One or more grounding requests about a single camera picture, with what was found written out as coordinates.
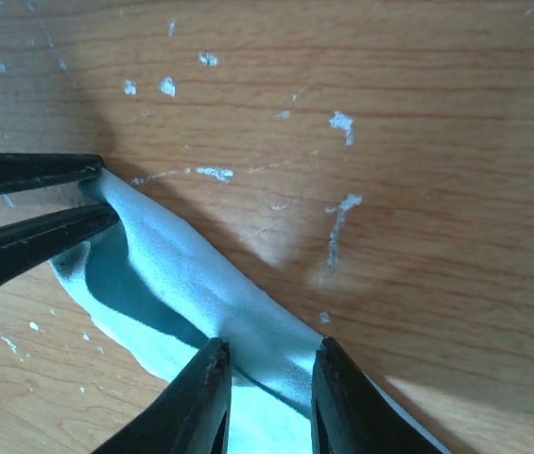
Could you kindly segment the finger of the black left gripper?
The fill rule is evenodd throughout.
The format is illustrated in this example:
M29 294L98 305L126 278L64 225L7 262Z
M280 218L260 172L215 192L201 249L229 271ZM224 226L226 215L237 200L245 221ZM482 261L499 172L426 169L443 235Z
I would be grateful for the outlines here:
M108 204L94 204L0 227L0 286L118 221Z
M0 153L0 195L95 178L98 154Z

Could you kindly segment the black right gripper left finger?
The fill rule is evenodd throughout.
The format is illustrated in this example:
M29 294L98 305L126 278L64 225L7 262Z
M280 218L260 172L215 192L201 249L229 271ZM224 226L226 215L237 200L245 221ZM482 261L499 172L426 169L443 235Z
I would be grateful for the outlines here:
M232 402L230 346L212 338L142 413L96 453L225 453Z

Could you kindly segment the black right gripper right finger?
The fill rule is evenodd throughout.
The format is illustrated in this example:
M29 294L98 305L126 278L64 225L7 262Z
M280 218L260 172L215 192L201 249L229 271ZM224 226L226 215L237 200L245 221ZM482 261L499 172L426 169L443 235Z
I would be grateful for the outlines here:
M446 446L370 380L333 338L322 340L312 377L315 453L444 453Z

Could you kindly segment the light blue cleaning cloth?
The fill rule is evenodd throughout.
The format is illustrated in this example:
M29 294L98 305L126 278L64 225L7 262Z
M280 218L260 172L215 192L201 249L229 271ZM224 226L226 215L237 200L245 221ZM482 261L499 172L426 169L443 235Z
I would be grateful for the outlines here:
M94 324L170 383L211 339L229 346L230 453L309 453L321 335L292 315L190 224L109 171L80 185L116 225L53 258Z

